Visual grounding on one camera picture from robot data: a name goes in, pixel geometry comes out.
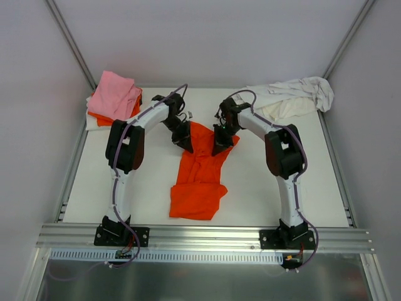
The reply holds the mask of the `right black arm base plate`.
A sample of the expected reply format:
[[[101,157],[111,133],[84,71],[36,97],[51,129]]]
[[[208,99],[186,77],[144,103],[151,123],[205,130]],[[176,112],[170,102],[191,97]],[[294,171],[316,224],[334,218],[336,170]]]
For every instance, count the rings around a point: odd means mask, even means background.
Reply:
[[[259,241],[262,250],[313,250],[316,247],[314,233],[308,230],[302,235],[291,237],[289,231],[277,228],[275,230],[260,230]]]

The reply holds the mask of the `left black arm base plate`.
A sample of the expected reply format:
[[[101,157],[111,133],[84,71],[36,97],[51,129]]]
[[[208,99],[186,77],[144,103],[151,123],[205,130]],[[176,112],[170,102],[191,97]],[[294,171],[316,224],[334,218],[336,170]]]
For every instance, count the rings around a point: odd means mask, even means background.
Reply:
[[[150,228],[133,227],[132,231],[136,234],[140,246],[148,247]],[[96,229],[93,244],[95,246],[127,247],[128,245],[137,246],[137,241],[133,233],[120,223],[116,226],[108,225],[107,227],[101,224]]]

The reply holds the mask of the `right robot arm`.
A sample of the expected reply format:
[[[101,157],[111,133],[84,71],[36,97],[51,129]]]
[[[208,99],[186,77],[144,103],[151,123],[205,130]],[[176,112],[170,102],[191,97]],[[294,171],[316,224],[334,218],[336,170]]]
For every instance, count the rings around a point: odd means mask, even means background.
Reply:
[[[231,97],[219,105],[217,117],[221,121],[214,125],[213,156],[233,147],[240,130],[248,130],[264,141],[266,164],[276,177],[281,201],[279,226],[266,241],[276,248],[300,248],[309,227],[302,214],[299,178],[308,163],[297,127],[273,124],[258,115],[251,104],[237,104]]]

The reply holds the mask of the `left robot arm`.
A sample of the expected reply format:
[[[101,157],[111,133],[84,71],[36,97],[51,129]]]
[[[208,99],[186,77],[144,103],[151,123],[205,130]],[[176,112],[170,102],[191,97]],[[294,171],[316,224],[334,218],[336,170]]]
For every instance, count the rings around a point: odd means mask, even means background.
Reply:
[[[172,133],[172,143],[193,153],[190,135],[190,121],[180,119],[185,108],[184,98],[177,92],[164,97],[156,95],[150,105],[127,121],[112,123],[105,157],[112,174],[112,198],[102,227],[116,245],[129,241],[130,230],[130,188],[133,175],[143,162],[145,135],[156,125],[164,124]]]

